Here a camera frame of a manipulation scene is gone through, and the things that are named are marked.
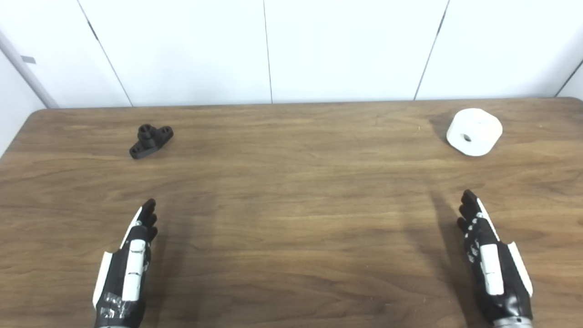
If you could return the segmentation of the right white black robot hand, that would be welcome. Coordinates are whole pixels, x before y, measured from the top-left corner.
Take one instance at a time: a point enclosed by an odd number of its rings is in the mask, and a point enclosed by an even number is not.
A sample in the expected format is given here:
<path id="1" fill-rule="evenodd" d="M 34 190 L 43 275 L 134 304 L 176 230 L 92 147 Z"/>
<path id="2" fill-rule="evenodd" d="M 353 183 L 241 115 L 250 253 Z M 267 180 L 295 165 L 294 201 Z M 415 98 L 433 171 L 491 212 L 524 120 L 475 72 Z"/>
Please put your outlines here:
<path id="1" fill-rule="evenodd" d="M 492 328 L 532 328 L 533 286 L 516 243 L 504 243 L 482 201 L 465 190 L 458 227 L 479 311 Z"/>

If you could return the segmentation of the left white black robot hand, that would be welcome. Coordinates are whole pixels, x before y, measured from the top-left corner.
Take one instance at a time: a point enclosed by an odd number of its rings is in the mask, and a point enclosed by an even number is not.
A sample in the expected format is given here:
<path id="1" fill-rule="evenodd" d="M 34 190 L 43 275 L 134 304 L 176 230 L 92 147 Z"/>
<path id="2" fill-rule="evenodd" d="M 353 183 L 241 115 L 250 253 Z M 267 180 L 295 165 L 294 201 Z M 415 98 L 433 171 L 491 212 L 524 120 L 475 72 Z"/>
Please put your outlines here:
<path id="1" fill-rule="evenodd" d="M 151 244 L 158 234 L 156 202 L 148 199 L 131 220 L 120 247 L 104 252 L 92 304 L 96 328 L 138 328 L 144 318 L 144 284 Z"/>

